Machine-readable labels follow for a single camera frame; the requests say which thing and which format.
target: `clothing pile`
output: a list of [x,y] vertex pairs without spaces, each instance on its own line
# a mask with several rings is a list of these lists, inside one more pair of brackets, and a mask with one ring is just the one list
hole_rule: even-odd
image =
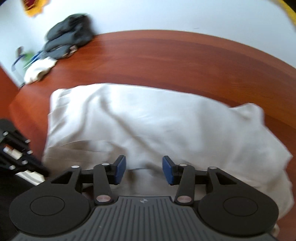
[[47,33],[47,43],[35,55],[24,77],[26,84],[39,81],[56,64],[57,59],[70,57],[79,47],[90,42],[94,34],[85,14],[73,14],[57,23]]
[[77,48],[91,41],[93,36],[87,15],[70,15],[48,31],[43,57],[68,58]]

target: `ribbed rubber surface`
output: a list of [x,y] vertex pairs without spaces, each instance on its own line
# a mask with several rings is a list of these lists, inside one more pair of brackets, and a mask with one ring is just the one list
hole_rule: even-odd
[[269,234],[252,238],[228,237],[208,228],[191,207],[169,197],[119,197],[98,206],[82,226],[55,237],[19,233],[13,241],[275,241]]

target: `blue gripper pad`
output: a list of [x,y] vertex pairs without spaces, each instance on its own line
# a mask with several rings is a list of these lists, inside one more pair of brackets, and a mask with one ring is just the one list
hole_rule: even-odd
[[126,170],[126,157],[123,156],[116,167],[115,177],[114,177],[116,184],[119,184],[121,182],[121,179],[123,177],[125,170]]
[[168,184],[173,184],[174,182],[174,176],[173,176],[173,170],[172,167],[175,164],[172,162],[172,160],[168,156],[163,157],[163,173],[165,175],[165,178],[168,182]]

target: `white cloth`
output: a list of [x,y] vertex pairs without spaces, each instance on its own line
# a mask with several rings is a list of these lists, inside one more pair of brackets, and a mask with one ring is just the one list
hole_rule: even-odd
[[56,62],[57,60],[51,57],[35,61],[25,73],[25,83],[28,85],[41,80],[55,66]]
[[[118,195],[174,196],[162,173],[164,155],[198,170],[216,166],[275,200],[280,217],[293,206],[284,171],[291,154],[264,126],[255,104],[229,108],[202,96],[155,88],[94,84],[51,96],[43,163],[54,174],[92,169],[127,157]],[[195,199],[205,195],[196,186]]]

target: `yellow cloth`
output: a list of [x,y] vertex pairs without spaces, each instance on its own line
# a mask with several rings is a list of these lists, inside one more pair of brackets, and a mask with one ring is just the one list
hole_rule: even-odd
[[48,0],[22,0],[25,13],[32,17],[42,12],[42,8]]
[[277,0],[277,1],[280,3],[283,9],[287,12],[288,16],[296,26],[296,12],[294,12],[293,9],[288,4],[286,4],[283,0]]

